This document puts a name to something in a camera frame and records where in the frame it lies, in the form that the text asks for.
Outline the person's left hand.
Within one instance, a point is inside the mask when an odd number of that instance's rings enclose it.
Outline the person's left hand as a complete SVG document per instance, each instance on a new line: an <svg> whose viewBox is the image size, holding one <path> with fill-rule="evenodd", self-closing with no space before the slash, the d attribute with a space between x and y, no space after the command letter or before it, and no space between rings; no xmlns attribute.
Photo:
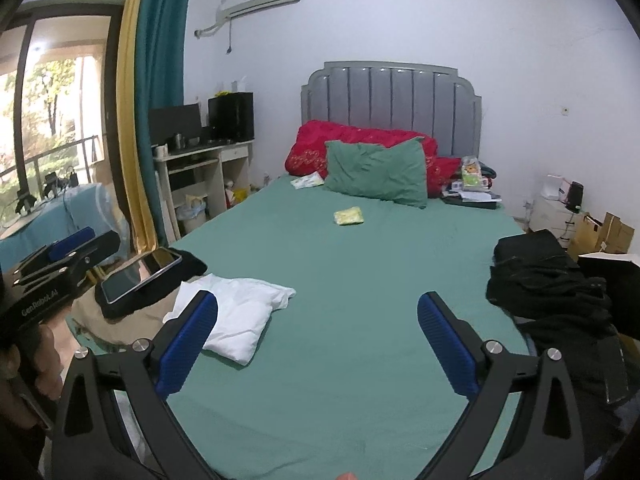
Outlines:
<svg viewBox="0 0 640 480"><path fill-rule="evenodd" d="M17 346L1 353L1 418L21 429L50 430L63 367L49 326L38 326L35 342L24 356Z"/></svg>

